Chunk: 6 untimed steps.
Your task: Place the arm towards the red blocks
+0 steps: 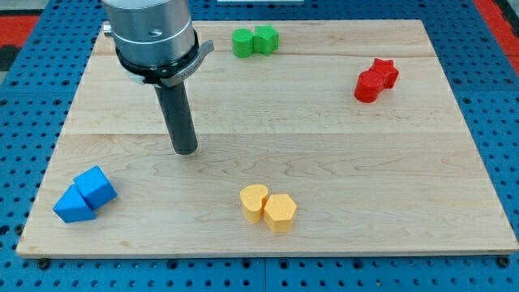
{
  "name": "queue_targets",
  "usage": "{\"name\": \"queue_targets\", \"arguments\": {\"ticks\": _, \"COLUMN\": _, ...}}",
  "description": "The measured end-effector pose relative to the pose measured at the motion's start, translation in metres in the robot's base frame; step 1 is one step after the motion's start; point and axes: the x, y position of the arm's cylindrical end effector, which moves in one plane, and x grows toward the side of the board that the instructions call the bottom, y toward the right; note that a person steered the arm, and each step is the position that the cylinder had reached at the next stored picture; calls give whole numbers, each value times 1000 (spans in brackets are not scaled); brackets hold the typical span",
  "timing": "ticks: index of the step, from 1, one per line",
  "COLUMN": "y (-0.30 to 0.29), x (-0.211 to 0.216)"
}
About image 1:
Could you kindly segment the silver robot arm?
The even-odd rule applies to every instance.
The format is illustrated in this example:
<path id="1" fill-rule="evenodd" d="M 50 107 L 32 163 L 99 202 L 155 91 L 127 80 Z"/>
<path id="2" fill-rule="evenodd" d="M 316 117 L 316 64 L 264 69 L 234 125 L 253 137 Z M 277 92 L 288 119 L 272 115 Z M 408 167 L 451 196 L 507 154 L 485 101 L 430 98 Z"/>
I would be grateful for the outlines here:
<path id="1" fill-rule="evenodd" d="M 103 0 L 119 62 L 138 83 L 172 88 L 214 50 L 200 44 L 187 0 Z"/>

